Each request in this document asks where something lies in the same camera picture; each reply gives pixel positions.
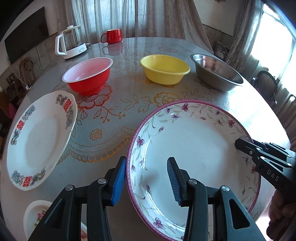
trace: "plate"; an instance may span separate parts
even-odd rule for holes
[[[77,117],[72,94],[55,91],[31,104],[17,121],[7,149],[7,171],[14,186],[38,187],[65,150]]]
[[[52,202],[37,200],[30,203],[27,207],[23,219],[24,231],[27,240],[51,205]],[[81,240],[87,241],[87,227],[83,223],[81,223]]]
[[[174,199],[167,159],[209,187],[229,186],[251,212],[261,176],[250,156],[235,148],[244,127],[228,112],[212,104],[188,100],[168,103],[147,116],[137,128],[127,155],[127,183],[132,203],[142,220],[166,240],[182,240],[187,207]],[[209,205],[208,240],[213,239],[213,211]]]

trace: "electric kettle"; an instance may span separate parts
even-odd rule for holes
[[[86,44],[82,40],[80,25],[68,26],[55,39],[54,52],[56,55],[62,55],[64,59],[72,58],[86,51]]]

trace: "metal bowl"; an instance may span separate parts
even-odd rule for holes
[[[214,57],[192,54],[197,76],[210,87],[219,91],[229,91],[244,83],[241,75],[228,64]]]

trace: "round table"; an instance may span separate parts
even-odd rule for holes
[[[128,144],[140,122],[157,107],[180,99],[207,101],[228,111],[248,131],[253,139],[290,147],[289,139],[278,118],[245,80],[230,92],[219,92],[198,79],[190,54],[207,51],[181,39],[128,38],[121,43],[94,44],[84,54],[71,60],[54,61],[38,78],[24,98],[12,126],[35,100],[55,90],[74,94],[78,116],[68,146],[51,175],[37,188],[22,191],[10,182],[6,170],[7,143],[1,172],[1,204],[6,225],[18,241],[25,241],[23,215],[27,206],[38,199],[53,201],[67,184],[89,185],[104,177],[120,156],[125,156]],[[191,71],[176,85],[159,85],[146,78],[140,59],[150,54],[166,54],[186,61]],[[104,89],[93,96],[80,96],[62,82],[67,69],[94,57],[113,59],[111,75]],[[264,178],[257,203],[251,213],[257,219],[267,207],[274,192]],[[126,185],[117,205],[108,208],[113,240],[162,240],[140,219],[129,198]],[[86,224],[86,206],[82,208]]]

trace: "pink stool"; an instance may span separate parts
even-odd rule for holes
[[[9,103],[8,105],[8,112],[9,112],[9,117],[10,119],[13,120],[13,118],[15,117],[15,114],[17,113],[16,108],[12,105],[12,103]]]

